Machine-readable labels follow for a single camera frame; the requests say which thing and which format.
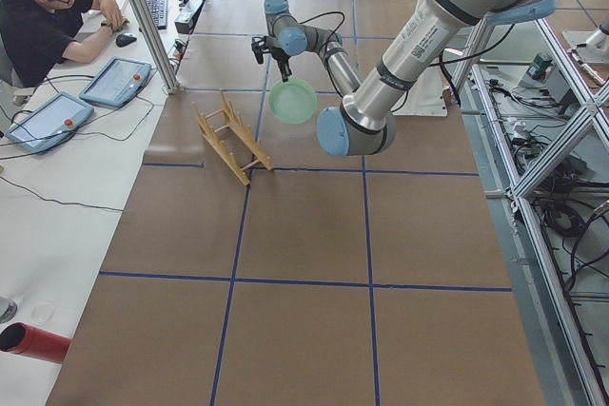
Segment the small robot arm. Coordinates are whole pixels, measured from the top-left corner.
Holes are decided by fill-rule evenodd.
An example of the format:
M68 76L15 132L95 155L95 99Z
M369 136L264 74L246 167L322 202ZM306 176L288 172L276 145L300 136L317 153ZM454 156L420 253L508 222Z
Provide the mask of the small robot arm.
M291 75L288 60L304 51L318 54L343 99L325 108L317 121L317 138L330 155L376 154L387 149L396 133L391 107L463 27L484 17L492 25L516 24L545 17L558 0L418 0L416 11L376 67L362 79L349 62L342 39L334 30L299 23L287 0L266 0L268 36L252 39L259 63L270 53L284 81Z

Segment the green plate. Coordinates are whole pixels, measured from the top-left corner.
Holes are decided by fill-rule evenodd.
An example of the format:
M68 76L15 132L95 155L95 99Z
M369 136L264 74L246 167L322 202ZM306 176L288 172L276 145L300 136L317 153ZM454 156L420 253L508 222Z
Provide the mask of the green plate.
M268 95L270 110L283 123L301 124L317 111L317 95L309 83L298 78L277 83Z

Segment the white desk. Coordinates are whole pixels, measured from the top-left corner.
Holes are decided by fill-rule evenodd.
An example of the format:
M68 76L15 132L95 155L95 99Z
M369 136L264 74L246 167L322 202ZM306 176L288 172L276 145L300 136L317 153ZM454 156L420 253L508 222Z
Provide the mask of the white desk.
M178 38L173 26L176 15L177 12L172 11L167 30L160 31L167 51ZM111 42L93 63L65 63L56 66L49 77L94 75L114 56L154 65L135 17L129 14L128 9L127 17L131 21L127 31L138 36L134 44L118 48ZM93 13L82 31L96 30L101 19L101 15ZM77 96L87 81L59 79L53 84L58 90ZM44 84L25 108L35 109L54 94L51 85ZM118 142L102 135L77 135L43 155L9 161L0 159L5 168L2 176L45 198L122 209L167 97L158 74L154 75L140 97L148 102L134 99L122 109L79 130L80 133L104 132L112 137L125 138L150 110L128 140ZM109 111L96 107L90 119ZM3 145L0 158L26 152L7 143L7 139L0 142ZM0 295L15 300L19 306L16 317L0 325L0 331L21 321L71 338L121 213L44 202L3 181L0 181L0 201ZM33 314L36 309L53 308L54 314L47 321L36 319ZM53 363L0 353L0 402L3 406L44 405L59 369L60 365Z

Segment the red tumbler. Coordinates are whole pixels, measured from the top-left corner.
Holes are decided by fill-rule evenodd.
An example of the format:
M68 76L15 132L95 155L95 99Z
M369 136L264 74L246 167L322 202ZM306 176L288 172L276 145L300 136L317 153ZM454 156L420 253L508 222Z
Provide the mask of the red tumbler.
M22 322L9 325L0 333L0 350L53 363L64 361L71 339Z

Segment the black mouse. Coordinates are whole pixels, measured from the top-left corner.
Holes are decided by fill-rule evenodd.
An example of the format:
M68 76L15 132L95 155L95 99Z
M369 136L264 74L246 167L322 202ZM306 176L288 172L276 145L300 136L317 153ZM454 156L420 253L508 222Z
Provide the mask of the black mouse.
M119 33L116 36L116 46L118 48L126 47L129 43L133 43L137 37L132 33Z

